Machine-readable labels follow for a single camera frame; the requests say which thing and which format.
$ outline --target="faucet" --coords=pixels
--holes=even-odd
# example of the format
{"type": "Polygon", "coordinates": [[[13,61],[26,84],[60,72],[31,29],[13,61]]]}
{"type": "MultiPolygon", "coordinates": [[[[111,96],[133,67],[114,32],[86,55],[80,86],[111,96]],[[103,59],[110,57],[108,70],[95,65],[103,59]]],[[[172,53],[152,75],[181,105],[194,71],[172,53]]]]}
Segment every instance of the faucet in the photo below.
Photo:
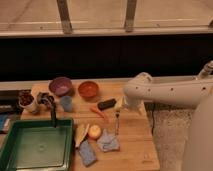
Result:
{"type": "Polygon", "coordinates": [[[41,93],[37,95],[38,104],[44,104],[48,108],[50,108],[51,120],[53,127],[57,126],[57,118],[56,118],[56,105],[54,102],[54,97],[50,96],[49,93],[41,93]]]}

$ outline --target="sink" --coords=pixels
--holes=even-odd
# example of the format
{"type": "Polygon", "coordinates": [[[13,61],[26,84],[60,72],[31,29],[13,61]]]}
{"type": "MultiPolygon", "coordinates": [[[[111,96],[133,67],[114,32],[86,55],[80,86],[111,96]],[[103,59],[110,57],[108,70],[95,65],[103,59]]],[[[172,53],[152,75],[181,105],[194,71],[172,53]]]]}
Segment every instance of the sink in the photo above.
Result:
{"type": "Polygon", "coordinates": [[[73,120],[22,120],[11,126],[0,153],[0,170],[68,171],[73,120]]]}

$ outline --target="apple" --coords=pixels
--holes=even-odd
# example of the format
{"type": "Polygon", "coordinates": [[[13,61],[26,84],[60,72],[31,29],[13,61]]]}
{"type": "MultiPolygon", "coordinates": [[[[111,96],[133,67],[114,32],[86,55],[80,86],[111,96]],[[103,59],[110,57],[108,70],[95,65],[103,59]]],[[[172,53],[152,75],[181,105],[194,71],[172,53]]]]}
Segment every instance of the apple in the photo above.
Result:
{"type": "Polygon", "coordinates": [[[102,134],[101,127],[99,125],[91,125],[88,131],[88,136],[93,139],[97,140],[102,134]]]}

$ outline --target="blue cup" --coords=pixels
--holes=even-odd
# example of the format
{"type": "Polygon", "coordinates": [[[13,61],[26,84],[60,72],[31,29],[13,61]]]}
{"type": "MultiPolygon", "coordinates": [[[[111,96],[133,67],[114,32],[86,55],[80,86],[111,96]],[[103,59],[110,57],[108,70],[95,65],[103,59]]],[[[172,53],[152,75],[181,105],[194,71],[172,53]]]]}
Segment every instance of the blue cup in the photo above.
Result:
{"type": "Polygon", "coordinates": [[[70,96],[63,96],[60,98],[60,104],[64,112],[72,112],[72,99],[70,96]]]}

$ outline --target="black wall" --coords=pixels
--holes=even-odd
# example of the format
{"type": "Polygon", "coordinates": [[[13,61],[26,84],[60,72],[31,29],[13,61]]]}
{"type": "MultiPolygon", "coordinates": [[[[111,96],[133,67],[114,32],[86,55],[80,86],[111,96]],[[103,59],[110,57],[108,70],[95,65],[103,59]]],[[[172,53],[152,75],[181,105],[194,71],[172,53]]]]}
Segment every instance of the black wall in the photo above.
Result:
{"type": "Polygon", "coordinates": [[[195,75],[213,34],[0,39],[0,81],[195,75]]]}

